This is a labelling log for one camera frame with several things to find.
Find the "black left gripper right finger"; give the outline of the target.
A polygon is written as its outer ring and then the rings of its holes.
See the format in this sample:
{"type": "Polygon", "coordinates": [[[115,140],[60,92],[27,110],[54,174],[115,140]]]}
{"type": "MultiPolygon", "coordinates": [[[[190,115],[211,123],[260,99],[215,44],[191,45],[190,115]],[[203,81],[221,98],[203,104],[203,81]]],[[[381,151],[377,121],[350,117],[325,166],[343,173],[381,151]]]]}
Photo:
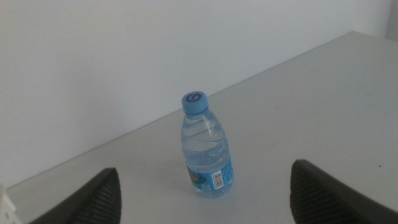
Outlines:
{"type": "Polygon", "coordinates": [[[397,212],[352,189],[305,159],[292,164],[295,223],[397,223],[397,212]]]}

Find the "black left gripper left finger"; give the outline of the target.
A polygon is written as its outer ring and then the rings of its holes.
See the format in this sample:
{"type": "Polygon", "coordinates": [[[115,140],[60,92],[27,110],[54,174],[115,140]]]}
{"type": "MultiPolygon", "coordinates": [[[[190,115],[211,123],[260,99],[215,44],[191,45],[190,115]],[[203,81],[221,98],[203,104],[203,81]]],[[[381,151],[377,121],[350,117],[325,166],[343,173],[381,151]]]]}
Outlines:
{"type": "Polygon", "coordinates": [[[121,186],[115,168],[105,168],[31,224],[119,224],[121,186]]]}

